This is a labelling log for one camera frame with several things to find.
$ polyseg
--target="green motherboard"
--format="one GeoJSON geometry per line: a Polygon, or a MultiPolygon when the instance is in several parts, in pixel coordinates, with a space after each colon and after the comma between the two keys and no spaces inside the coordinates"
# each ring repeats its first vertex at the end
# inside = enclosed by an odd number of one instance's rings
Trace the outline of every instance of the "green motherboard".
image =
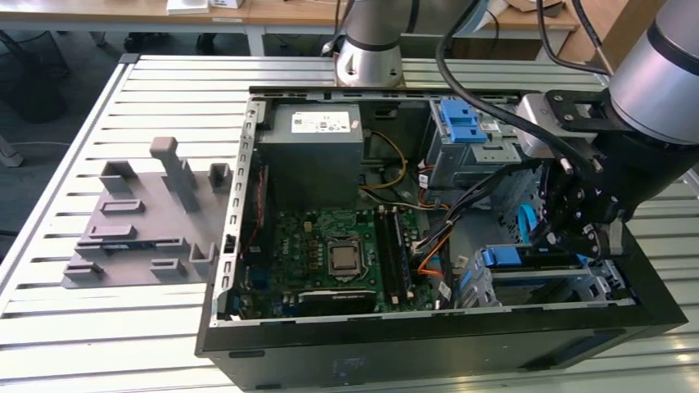
{"type": "MultiPolygon", "coordinates": [[[[290,302],[297,294],[310,291],[374,291],[375,313],[433,308],[427,280],[419,285],[410,283],[410,296],[405,301],[390,301],[385,294],[386,270],[375,215],[375,210],[279,213],[270,285],[267,291],[257,291],[254,299],[259,318],[295,316],[294,312],[287,312],[293,309],[290,302]]],[[[394,217],[401,246],[409,246],[419,239],[415,214],[411,210],[397,211],[394,217]]]]}

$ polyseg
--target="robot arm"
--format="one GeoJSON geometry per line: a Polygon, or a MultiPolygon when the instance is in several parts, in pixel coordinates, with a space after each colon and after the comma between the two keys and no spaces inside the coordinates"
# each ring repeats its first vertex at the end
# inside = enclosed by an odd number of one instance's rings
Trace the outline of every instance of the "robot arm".
{"type": "Polygon", "coordinates": [[[462,29],[474,29],[486,13],[481,0],[354,0],[349,4],[347,40],[337,63],[346,86],[393,87],[403,80],[401,34],[442,35],[479,1],[462,29]]]}
{"type": "Polygon", "coordinates": [[[600,165],[593,178],[567,173],[561,161],[546,167],[535,244],[621,255],[622,223],[699,161],[697,15],[699,2],[666,3],[604,93],[546,94],[561,129],[597,133],[581,148],[600,165]]]}
{"type": "MultiPolygon", "coordinates": [[[[469,10],[459,27],[473,29],[487,6],[487,1],[474,1],[473,8],[469,0],[354,0],[337,62],[339,84],[401,84],[401,34],[445,34],[469,10]]],[[[521,112],[535,124],[586,135],[567,142],[596,168],[584,175],[562,156],[543,168],[535,245],[555,245],[594,258],[621,255],[624,223],[637,207],[699,161],[697,15],[697,0],[669,0],[610,88],[602,93],[539,94],[546,111],[521,112]]]]}

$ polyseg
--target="yellow wire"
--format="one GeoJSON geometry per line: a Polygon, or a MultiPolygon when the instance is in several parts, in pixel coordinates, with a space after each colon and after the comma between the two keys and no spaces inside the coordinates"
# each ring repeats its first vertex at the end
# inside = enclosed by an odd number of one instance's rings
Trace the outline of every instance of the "yellow wire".
{"type": "Polygon", "coordinates": [[[445,236],[445,239],[442,239],[442,241],[437,244],[435,248],[433,248],[433,251],[430,252],[430,254],[427,254],[427,257],[425,258],[423,263],[418,267],[418,273],[419,274],[423,274],[425,272],[434,272],[434,273],[437,273],[437,274],[439,274],[442,276],[442,274],[439,272],[435,272],[434,270],[429,270],[425,267],[427,266],[427,263],[430,262],[430,258],[437,254],[437,252],[442,248],[443,244],[446,243],[447,239],[450,239],[450,236],[451,236],[451,232],[447,233],[447,236],[445,236]]]}
{"type": "Polygon", "coordinates": [[[389,139],[389,137],[386,135],[383,135],[378,131],[371,131],[371,133],[375,133],[379,137],[382,137],[383,140],[389,143],[389,145],[391,145],[391,147],[395,149],[395,152],[401,156],[401,163],[403,164],[403,168],[401,169],[401,173],[398,175],[398,178],[395,178],[395,180],[393,180],[391,182],[389,182],[386,184],[377,184],[377,185],[373,185],[373,186],[359,186],[359,188],[363,189],[363,190],[378,190],[381,188],[389,188],[389,187],[394,186],[395,184],[398,184],[403,180],[403,178],[406,177],[406,172],[407,172],[407,162],[406,162],[406,156],[403,155],[403,151],[401,151],[401,149],[398,148],[395,143],[389,139]]]}

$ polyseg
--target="aluminum profile table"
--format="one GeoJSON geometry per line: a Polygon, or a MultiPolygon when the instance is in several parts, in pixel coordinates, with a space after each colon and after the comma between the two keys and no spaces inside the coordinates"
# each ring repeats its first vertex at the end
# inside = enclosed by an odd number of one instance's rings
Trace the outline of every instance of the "aluminum profile table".
{"type": "MultiPolygon", "coordinates": [[[[534,62],[451,67],[471,88],[601,88],[594,77],[534,62]]],[[[409,60],[405,68],[410,87],[443,87],[433,61],[409,60]]],[[[317,58],[143,56],[118,65],[0,265],[0,391],[238,391],[194,356],[205,284],[66,290],[63,268],[103,189],[106,160],[159,170],[150,142],[174,136],[194,170],[233,165],[249,87],[333,84],[333,63],[317,58]]],[[[697,391],[699,200],[686,178],[641,206],[630,227],[690,323],[565,371],[323,391],[697,391]]]]}

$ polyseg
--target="ram slot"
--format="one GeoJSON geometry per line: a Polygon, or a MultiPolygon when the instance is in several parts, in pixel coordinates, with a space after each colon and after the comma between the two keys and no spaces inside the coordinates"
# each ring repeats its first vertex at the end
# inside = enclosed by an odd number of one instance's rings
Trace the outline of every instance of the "ram slot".
{"type": "Polygon", "coordinates": [[[407,298],[406,280],[402,268],[401,232],[395,221],[395,213],[378,211],[374,215],[377,230],[377,248],[379,251],[379,264],[382,265],[383,294],[391,305],[398,305],[407,298]]]}
{"type": "Polygon", "coordinates": [[[410,292],[413,286],[411,280],[411,266],[410,266],[410,254],[409,254],[409,244],[403,240],[403,228],[401,227],[401,220],[395,212],[390,213],[394,220],[395,227],[395,246],[398,253],[398,260],[395,261],[397,274],[401,279],[401,301],[413,298],[413,293],[410,292]]]}

